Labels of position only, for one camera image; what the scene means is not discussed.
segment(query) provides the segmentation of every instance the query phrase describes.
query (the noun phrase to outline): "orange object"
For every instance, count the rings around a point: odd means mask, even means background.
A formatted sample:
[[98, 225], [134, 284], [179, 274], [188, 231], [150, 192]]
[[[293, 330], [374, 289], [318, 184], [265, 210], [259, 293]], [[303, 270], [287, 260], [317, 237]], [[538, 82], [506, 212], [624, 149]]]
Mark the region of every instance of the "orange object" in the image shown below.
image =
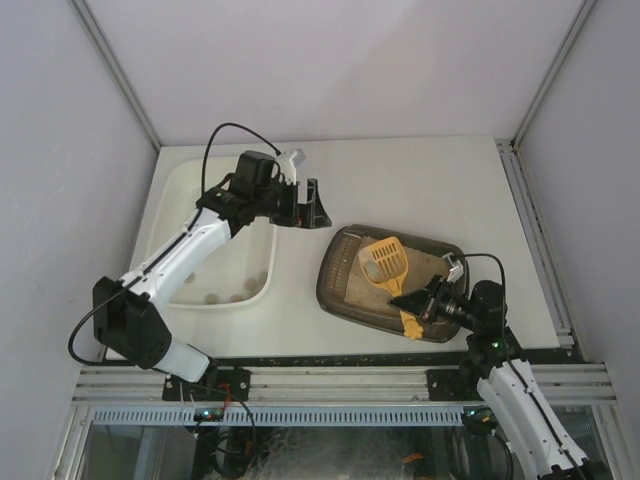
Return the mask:
[[[387, 290], [391, 296], [402, 295], [402, 284], [409, 273], [409, 262], [404, 247], [396, 237], [380, 240], [358, 252], [358, 261], [365, 278], [374, 287]], [[422, 338], [424, 328], [416, 317], [400, 312], [404, 336], [411, 340]]]

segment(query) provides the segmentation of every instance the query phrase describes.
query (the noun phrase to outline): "wire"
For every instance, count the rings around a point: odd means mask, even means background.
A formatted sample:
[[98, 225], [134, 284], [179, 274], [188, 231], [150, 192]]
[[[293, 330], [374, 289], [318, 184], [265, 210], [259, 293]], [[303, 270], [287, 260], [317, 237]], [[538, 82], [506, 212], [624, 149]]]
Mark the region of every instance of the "wire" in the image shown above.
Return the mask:
[[76, 327], [71, 332], [71, 335], [69, 336], [69, 342], [67, 343], [67, 351], [69, 352], [69, 355], [71, 355], [71, 358], [73, 358], [78, 363], [81, 363], [83, 365], [87, 365], [87, 366], [90, 366], [90, 367], [132, 365], [132, 363], [129, 362], [128, 360], [102, 360], [101, 362], [94, 362], [94, 361], [91, 361], [91, 360], [85, 360], [84, 358], [81, 358], [76, 354], [75, 349], [73, 347], [73, 344], [74, 344], [74, 342], [76, 340], [76, 336], [78, 335], [78, 332], [84, 326], [84, 324], [87, 323], [87, 320], [89, 320], [91, 317], [93, 317], [93, 315], [98, 310], [101, 310], [101, 309], [105, 308], [107, 305], [109, 305], [111, 302], [113, 302], [120, 295], [124, 294], [125, 292], [128, 292], [141, 279], [142, 279], [142, 277], [135, 278], [126, 287], [122, 287], [121, 290], [118, 290], [116, 293], [111, 295], [104, 302], [102, 302], [97, 307], [93, 308], [89, 313], [87, 313], [84, 317], [82, 317], [82, 320], [80, 320], [78, 322]]
[[200, 195], [204, 195], [204, 192], [206, 190], [206, 188], [205, 188], [205, 179], [206, 179], [206, 176], [207, 176], [207, 160], [209, 159], [209, 150], [211, 150], [211, 145], [213, 144], [213, 139], [216, 138], [216, 135], [218, 134], [218, 132], [220, 130], [222, 130], [224, 127], [236, 127], [236, 128], [239, 128], [240, 130], [244, 130], [245, 132], [250, 133], [254, 137], [259, 138], [264, 143], [269, 145], [273, 149], [273, 151], [276, 153], [276, 155], [282, 154], [282, 152], [273, 143], [271, 143], [269, 140], [264, 138], [259, 133], [254, 132], [250, 128], [245, 127], [244, 125], [240, 125], [239, 123], [233, 123], [233, 122], [221, 123], [220, 125], [218, 125], [216, 127], [216, 129], [211, 134], [211, 137], [209, 138], [209, 143], [207, 143], [207, 148], [204, 151], [204, 158], [202, 159], [202, 175], [200, 177]]
[[[458, 439], [456, 440], [456, 454], [458, 457], [458, 465], [456, 466], [456, 470], [457, 473], [459, 474], [459, 476], [461, 476], [463, 478], [463, 480], [466, 480], [467, 478], [469, 478], [466, 474], [465, 471], [465, 466], [464, 466], [464, 458], [462, 455], [462, 439], [464, 438], [464, 434], [467, 433], [467, 428], [463, 427], [460, 430], [460, 434], [458, 435]], [[509, 450], [509, 446], [507, 445], [507, 442], [504, 441], [504, 439], [497, 434], [494, 434], [493, 437], [498, 441], [498, 443], [500, 444], [500, 446], [502, 447], [502, 450], [504, 451], [505, 457], [506, 457], [506, 461], [507, 461], [507, 466], [506, 466], [506, 473], [505, 473], [505, 478], [507, 480], [513, 480], [514, 476], [515, 476], [515, 468], [513, 465], [513, 455], [511, 455], [511, 451]]]
[[494, 437], [498, 441], [498, 443], [500, 444], [502, 449], [504, 450], [504, 454], [507, 457], [507, 474], [506, 474], [506, 478], [507, 478], [507, 480], [513, 480], [513, 478], [515, 477], [516, 472], [515, 472], [515, 467], [513, 465], [513, 455], [511, 455], [511, 450], [509, 450], [509, 445], [507, 445], [507, 442], [500, 435], [495, 434]]
[[226, 391], [226, 390], [221, 390], [219, 388], [205, 387], [204, 385], [198, 385], [197, 383], [189, 383], [189, 382], [182, 382], [182, 383], [186, 383], [187, 385], [189, 385], [191, 387], [200, 388], [202, 390], [207, 390], [209, 392], [219, 393], [219, 394], [222, 394], [222, 395], [225, 395], [225, 396], [229, 396], [233, 400], [238, 402], [242, 408], [244, 408], [245, 412], [247, 412], [247, 415], [249, 416], [249, 420], [251, 421], [252, 444], [251, 444], [251, 450], [249, 450], [249, 453], [247, 453], [243, 457], [251, 458], [253, 456], [253, 454], [255, 453], [254, 451], [255, 451], [256, 446], [258, 444], [258, 431], [256, 429], [256, 421], [253, 418], [253, 412], [251, 412], [251, 410], [249, 409], [247, 404], [244, 403], [242, 400], [240, 400], [236, 395], [234, 395], [233, 393], [231, 393], [229, 391]]
[[501, 326], [501, 337], [502, 338], [501, 338], [501, 340], [502, 340], [502, 349], [504, 351], [504, 356], [507, 359], [506, 360], [507, 364], [509, 365], [509, 368], [511, 368], [513, 373], [516, 375], [516, 377], [518, 377], [518, 380], [520, 381], [520, 383], [522, 383], [522, 386], [523, 386], [525, 392], [529, 395], [529, 397], [531, 398], [533, 403], [536, 405], [536, 407], [537, 407], [538, 411], [540, 412], [540, 415], [542, 416], [545, 424], [549, 428], [549, 431], [551, 432], [551, 435], [553, 435], [554, 440], [558, 444], [558, 448], [560, 449], [560, 451], [567, 456], [567, 459], [569, 460], [569, 462], [571, 462], [571, 464], [573, 465], [575, 470], [578, 472], [578, 475], [580, 476], [581, 480], [587, 480], [586, 477], [584, 476], [584, 473], [582, 472], [582, 470], [578, 466], [578, 462], [576, 462], [575, 459], [571, 456], [571, 453], [569, 453], [569, 449], [566, 449], [566, 450], [563, 449], [562, 440], [560, 439], [560, 436], [558, 435], [558, 432], [556, 432], [555, 428], [551, 424], [551, 420], [549, 420], [549, 417], [547, 416], [546, 412], [542, 408], [542, 405], [540, 405], [540, 402], [538, 401], [538, 399], [534, 395], [533, 391], [530, 391], [529, 385], [527, 384], [527, 381], [524, 379], [522, 374], [518, 371], [518, 369], [515, 367], [515, 365], [511, 361], [511, 357], [509, 355], [509, 346], [507, 344], [507, 338], [506, 338], [506, 330], [505, 330], [506, 329], [505, 326], [506, 326], [506, 323], [507, 323], [507, 309], [506, 309], [506, 305], [507, 305], [507, 280], [506, 280], [506, 276], [505, 276], [505, 273], [504, 273], [504, 266], [502, 265], [502, 262], [500, 261], [500, 259], [498, 257], [496, 257], [495, 255], [492, 255], [490, 253], [467, 253], [467, 254], [464, 254], [464, 255], [457, 255], [456, 256], [456, 258], [471, 258], [471, 257], [491, 258], [498, 264], [498, 268], [500, 269], [500, 281], [502, 283], [502, 326]]

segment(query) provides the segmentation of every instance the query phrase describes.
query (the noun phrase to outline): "white platform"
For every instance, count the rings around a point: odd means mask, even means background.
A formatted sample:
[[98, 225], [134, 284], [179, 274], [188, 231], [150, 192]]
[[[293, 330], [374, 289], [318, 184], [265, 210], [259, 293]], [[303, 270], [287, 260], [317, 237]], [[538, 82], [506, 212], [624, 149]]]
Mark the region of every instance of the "white platform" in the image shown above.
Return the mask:
[[[526, 348], [557, 347], [525, 236], [493, 138], [489, 136], [295, 142], [307, 161], [299, 178], [317, 177], [333, 227], [279, 228], [271, 286], [259, 301], [229, 311], [168, 307], [175, 336], [214, 357], [370, 354], [464, 350], [466, 332], [446, 344], [412, 342], [323, 312], [315, 298], [318, 270], [331, 237], [361, 223], [498, 255], [506, 269], [508, 320]], [[212, 156], [261, 145], [217, 146]], [[203, 147], [160, 152], [132, 265], [143, 260], [160, 195], [171, 171]], [[471, 281], [499, 280], [488, 259], [470, 260]]]

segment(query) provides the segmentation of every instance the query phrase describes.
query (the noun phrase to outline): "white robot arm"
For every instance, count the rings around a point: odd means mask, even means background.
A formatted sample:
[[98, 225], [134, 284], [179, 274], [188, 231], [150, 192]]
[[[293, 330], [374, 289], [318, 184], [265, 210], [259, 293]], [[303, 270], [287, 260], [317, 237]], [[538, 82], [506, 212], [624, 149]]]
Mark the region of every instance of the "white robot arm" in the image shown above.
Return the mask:
[[304, 158], [302, 150], [285, 152], [277, 159], [259, 152], [243, 153], [235, 173], [196, 202], [183, 228], [161, 249], [117, 281], [103, 277], [96, 283], [96, 339], [142, 368], [189, 382], [200, 380], [211, 359], [174, 338], [159, 312], [208, 255], [256, 217], [287, 227], [331, 225], [315, 179], [308, 180], [307, 203], [298, 202], [296, 167]]
[[[468, 352], [460, 363], [456, 390], [474, 394], [486, 402], [502, 426], [527, 479], [593, 479], [587, 456], [567, 434], [540, 391], [520, 347], [506, 326], [504, 269], [503, 283], [478, 282], [470, 298], [455, 292], [453, 284], [436, 275], [422, 289], [396, 297], [390, 304], [416, 317], [419, 323], [435, 318], [448, 320], [470, 330]], [[450, 272], [459, 272], [458, 259], [445, 255]]]

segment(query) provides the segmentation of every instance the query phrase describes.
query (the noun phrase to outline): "litter scoop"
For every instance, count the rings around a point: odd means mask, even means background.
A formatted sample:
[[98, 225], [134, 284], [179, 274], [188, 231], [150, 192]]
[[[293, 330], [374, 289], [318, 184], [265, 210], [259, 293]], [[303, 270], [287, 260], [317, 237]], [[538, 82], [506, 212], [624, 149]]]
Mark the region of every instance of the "litter scoop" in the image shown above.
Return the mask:
[[[358, 252], [358, 261], [371, 285], [389, 292], [392, 297], [402, 295], [402, 284], [409, 273], [409, 261], [404, 247], [396, 237], [380, 240]], [[424, 328], [413, 315], [400, 312], [404, 336], [411, 340], [422, 338]]]

